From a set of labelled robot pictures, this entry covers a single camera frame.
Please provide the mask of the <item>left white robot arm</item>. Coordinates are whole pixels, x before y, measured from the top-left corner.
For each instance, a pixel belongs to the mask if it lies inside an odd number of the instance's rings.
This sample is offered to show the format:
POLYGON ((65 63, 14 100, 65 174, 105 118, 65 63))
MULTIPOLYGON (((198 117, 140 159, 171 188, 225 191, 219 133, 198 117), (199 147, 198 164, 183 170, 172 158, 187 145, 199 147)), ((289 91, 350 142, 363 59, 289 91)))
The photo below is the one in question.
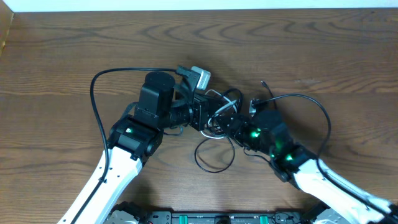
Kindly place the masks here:
POLYGON ((116 201, 162 143, 165 129, 190 125, 201 131, 208 109, 196 90, 205 90, 211 73, 199 67, 144 68, 139 101, 131 103, 105 135, 95 96, 91 104, 104 151, 89 181, 60 223, 103 223, 116 201))

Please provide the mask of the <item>cardboard box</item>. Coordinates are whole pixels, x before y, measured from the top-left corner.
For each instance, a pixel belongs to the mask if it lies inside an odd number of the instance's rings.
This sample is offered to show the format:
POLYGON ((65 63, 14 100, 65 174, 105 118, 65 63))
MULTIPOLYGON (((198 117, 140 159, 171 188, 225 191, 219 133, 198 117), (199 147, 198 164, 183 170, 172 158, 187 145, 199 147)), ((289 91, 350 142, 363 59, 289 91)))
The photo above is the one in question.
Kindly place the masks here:
POLYGON ((6 40, 9 35, 9 30, 11 28, 12 20, 14 17, 14 12, 9 8, 9 6, 1 0, 0 2, 0 55, 6 45, 6 40))

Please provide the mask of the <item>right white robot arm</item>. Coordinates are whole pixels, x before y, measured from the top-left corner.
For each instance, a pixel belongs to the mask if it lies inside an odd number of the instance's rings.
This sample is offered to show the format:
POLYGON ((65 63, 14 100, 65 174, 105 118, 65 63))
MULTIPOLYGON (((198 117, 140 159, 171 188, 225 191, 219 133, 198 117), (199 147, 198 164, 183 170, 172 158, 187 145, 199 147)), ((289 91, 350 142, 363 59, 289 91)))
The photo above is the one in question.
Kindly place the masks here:
POLYGON ((222 115, 215 121, 240 146, 267 154, 269 166, 281 181, 318 198, 349 223, 397 223, 397 205, 342 178, 295 142, 277 110, 252 117, 222 115))

